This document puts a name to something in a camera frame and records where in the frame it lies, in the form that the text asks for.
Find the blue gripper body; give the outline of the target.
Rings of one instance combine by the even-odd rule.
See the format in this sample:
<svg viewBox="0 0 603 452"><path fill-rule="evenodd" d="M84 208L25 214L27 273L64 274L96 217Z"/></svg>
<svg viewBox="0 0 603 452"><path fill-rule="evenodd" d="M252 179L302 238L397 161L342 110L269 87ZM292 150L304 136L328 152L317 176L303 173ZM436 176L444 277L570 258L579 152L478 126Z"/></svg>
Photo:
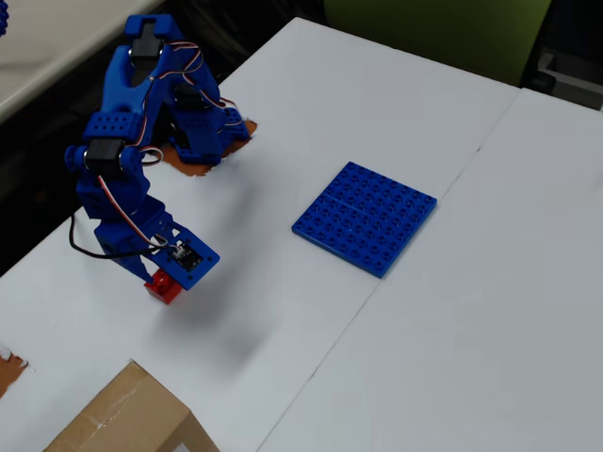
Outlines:
<svg viewBox="0 0 603 452"><path fill-rule="evenodd" d="M95 229L103 252L78 250L90 257L111 259L119 253L171 250L173 239L157 223L165 215L163 202L149 195L150 182L141 164L77 166L77 195Z"/></svg>

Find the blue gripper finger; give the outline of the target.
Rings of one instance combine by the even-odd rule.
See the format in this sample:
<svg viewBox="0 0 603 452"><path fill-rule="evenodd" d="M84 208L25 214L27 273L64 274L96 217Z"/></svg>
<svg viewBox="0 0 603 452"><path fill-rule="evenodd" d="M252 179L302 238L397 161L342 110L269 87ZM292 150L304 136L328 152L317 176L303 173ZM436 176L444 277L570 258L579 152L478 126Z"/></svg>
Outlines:
<svg viewBox="0 0 603 452"><path fill-rule="evenodd" d="M153 260L154 256L151 252L129 252L119 253L115 257L115 262L141 278L146 283L153 283L154 277L148 272L142 260Z"/></svg>

